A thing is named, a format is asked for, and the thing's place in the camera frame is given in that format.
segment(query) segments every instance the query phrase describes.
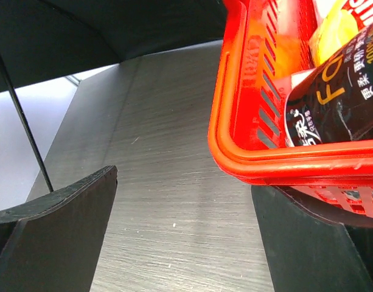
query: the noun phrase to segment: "umbrella shaft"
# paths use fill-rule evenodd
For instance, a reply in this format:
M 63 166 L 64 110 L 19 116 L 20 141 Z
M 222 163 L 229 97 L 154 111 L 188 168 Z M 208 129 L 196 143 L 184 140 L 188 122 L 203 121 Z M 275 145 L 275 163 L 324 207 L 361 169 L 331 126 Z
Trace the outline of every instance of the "umbrella shaft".
M 31 131 L 31 129 L 29 127 L 29 124 L 28 124 L 27 117 L 24 114 L 23 108 L 22 108 L 22 106 L 20 104 L 20 101 L 18 99 L 18 96 L 16 94 L 16 91 L 15 91 L 15 88 L 13 86 L 12 80 L 10 79 L 10 76 L 9 76 L 8 70 L 6 68 L 6 65 L 4 63 L 4 60 L 2 59 L 1 53 L 0 53 L 0 73 L 1 73 L 6 85 L 8 87 L 8 91 L 9 91 L 10 96 L 12 98 L 12 101 L 15 105 L 17 113 L 20 117 L 21 123 L 23 124 L 23 127 L 25 129 L 26 134 L 27 134 L 27 137 L 28 137 L 28 140 L 29 140 L 30 145 L 32 147 L 32 150 L 33 150 L 33 152 L 35 154 L 35 157 L 36 157 L 36 160 L 39 164 L 40 170 L 41 170 L 41 172 L 44 176 L 44 179 L 46 180 L 46 184 L 48 186 L 48 189 L 49 189 L 50 192 L 53 192 L 54 188 L 52 187 L 50 177 L 48 176 L 48 173 L 47 173 L 46 167 L 44 165 L 43 159 L 41 158 L 41 155 L 40 155 L 39 148 L 36 144 L 35 138 L 33 137 L 32 131 Z

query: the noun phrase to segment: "black snack package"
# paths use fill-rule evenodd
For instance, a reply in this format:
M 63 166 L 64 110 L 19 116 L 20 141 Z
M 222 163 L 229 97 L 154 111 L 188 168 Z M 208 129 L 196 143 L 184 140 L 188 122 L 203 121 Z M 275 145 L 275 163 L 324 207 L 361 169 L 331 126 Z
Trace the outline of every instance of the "black snack package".
M 288 96 L 287 146 L 373 139 L 373 24 Z

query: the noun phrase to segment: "red shopping basket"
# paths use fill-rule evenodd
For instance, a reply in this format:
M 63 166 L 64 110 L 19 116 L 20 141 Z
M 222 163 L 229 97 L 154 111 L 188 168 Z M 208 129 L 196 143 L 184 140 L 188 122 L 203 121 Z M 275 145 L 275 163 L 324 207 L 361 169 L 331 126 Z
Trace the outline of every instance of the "red shopping basket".
M 312 0 L 224 0 L 208 142 L 226 173 L 373 218 L 373 140 L 285 148 L 285 77 L 311 68 Z

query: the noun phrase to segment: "umbrella rib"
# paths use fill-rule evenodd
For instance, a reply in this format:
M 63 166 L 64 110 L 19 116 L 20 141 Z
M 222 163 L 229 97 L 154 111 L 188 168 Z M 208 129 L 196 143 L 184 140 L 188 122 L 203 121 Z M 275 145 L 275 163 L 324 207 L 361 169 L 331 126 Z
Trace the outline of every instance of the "umbrella rib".
M 80 20 L 79 18 L 77 18 L 73 13 L 59 7 L 58 5 L 55 5 L 54 3 L 51 3 L 50 1 L 48 0 L 37 0 L 38 2 L 50 7 L 51 9 L 53 10 L 56 10 L 58 13 L 60 13 L 61 15 L 73 20 L 73 21 L 76 21 L 80 24 L 82 24 L 83 26 L 87 27 L 89 30 L 91 30 L 92 32 L 94 32 L 96 35 L 98 35 L 102 40 L 103 42 L 106 44 L 106 46 L 113 52 L 113 54 L 119 59 L 121 60 L 121 57 L 119 56 L 119 54 L 111 47 L 111 45 L 107 42 L 107 40 L 105 39 L 105 37 L 101 34 L 100 30 L 96 29 L 95 27 L 91 26 L 90 24 Z
M 8 91 L 9 91 L 9 94 L 12 98 L 12 102 L 13 104 L 15 105 L 15 108 L 16 108 L 16 111 L 19 115 L 19 118 L 21 120 L 21 123 L 24 127 L 24 130 L 27 134 L 27 137 L 28 137 L 28 140 L 29 140 L 29 143 L 30 143 L 30 146 L 32 147 L 32 151 L 36 157 L 36 160 L 39 164 L 39 168 L 43 174 L 43 177 L 44 177 L 44 180 L 46 181 L 46 184 L 48 186 L 48 189 L 50 192 L 53 192 L 54 191 L 54 188 L 52 187 L 52 184 L 51 184 L 51 180 L 50 180 L 50 177 L 48 175 L 48 172 L 47 172 L 47 169 L 46 169 L 46 166 L 44 165 L 44 161 L 41 157 L 41 154 L 40 154 L 40 151 L 39 151 L 39 148 L 36 144 L 36 141 L 35 141 L 35 138 L 33 137 L 33 134 L 32 134 L 32 130 L 30 129 L 29 127 L 29 123 L 28 123 L 28 120 L 27 120 L 27 117 L 24 113 L 24 110 L 21 106 L 21 103 L 19 101 L 19 98 L 17 96 L 17 93 L 16 93 L 16 90 L 15 90 L 15 87 L 13 86 L 13 82 L 12 80 L 10 79 L 10 76 L 9 76 L 9 73 L 8 73 L 8 69 L 6 68 L 6 65 L 4 63 L 4 60 L 2 58 L 2 55 L 0 53 L 0 73 L 5 81 L 5 84 L 8 88 Z

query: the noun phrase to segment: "white wall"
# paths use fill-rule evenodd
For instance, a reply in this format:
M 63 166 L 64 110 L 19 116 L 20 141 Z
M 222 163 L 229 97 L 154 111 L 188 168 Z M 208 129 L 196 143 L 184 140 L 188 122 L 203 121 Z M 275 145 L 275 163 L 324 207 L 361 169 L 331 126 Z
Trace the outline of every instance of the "white wall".
M 51 146 L 76 87 L 59 78 L 17 90 L 43 157 Z M 0 93 L 0 210 L 22 204 L 39 166 L 8 92 Z

